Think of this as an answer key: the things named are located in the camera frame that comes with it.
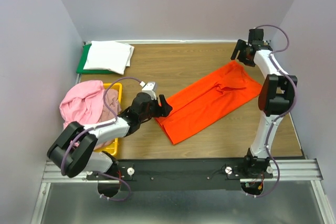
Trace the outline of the orange t-shirt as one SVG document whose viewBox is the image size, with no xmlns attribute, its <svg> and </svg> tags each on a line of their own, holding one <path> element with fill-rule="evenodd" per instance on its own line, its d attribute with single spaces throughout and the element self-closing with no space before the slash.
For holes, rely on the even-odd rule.
<svg viewBox="0 0 336 224">
<path fill-rule="evenodd" d="M 172 111 L 156 121 L 176 145 L 258 97 L 261 87 L 232 61 L 169 97 Z"/>
</svg>

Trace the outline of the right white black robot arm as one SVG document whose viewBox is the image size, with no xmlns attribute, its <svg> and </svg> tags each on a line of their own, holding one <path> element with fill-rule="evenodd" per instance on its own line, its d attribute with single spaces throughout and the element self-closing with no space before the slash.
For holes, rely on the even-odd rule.
<svg viewBox="0 0 336 224">
<path fill-rule="evenodd" d="M 261 116 L 257 134 L 243 161 L 233 167 L 231 175 L 236 178 L 252 178 L 267 171 L 277 128 L 297 100 L 298 78 L 280 66 L 276 51 L 264 40 L 264 28 L 250 29 L 247 41 L 239 39 L 231 56 L 231 60 L 258 67 L 265 78 L 258 97 Z"/>
</svg>

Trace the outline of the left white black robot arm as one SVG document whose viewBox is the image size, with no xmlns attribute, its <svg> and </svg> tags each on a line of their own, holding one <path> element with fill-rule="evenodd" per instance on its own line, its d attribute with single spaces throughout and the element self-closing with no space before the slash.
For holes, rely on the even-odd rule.
<svg viewBox="0 0 336 224">
<path fill-rule="evenodd" d="M 104 179 L 112 179 L 117 171 L 112 155 L 96 153 L 95 147 L 129 136 L 142 123 L 167 117 L 172 110 L 164 95 L 152 99 L 149 94 L 140 92 L 132 104 L 112 120 L 93 125 L 81 125 L 77 121 L 68 124 L 47 151 L 47 157 L 60 168 L 63 176 L 73 178 L 81 172 L 98 172 Z"/>
</svg>

